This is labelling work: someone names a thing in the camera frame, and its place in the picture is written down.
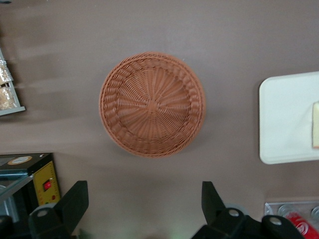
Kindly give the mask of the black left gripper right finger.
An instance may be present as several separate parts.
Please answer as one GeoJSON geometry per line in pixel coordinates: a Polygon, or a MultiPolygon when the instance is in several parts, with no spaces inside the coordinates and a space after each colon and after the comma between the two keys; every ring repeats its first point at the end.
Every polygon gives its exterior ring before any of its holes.
{"type": "Polygon", "coordinates": [[[206,219],[194,239],[259,239],[261,226],[234,207],[226,207],[210,181],[202,182],[201,207],[206,219]]]}

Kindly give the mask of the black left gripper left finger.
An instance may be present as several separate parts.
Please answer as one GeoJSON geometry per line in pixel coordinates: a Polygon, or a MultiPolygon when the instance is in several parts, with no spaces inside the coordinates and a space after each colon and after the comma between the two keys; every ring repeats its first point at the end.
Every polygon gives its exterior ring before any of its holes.
{"type": "Polygon", "coordinates": [[[33,239],[75,239],[77,225],[89,206],[88,183],[77,181],[56,204],[36,208],[28,218],[33,239]]]}

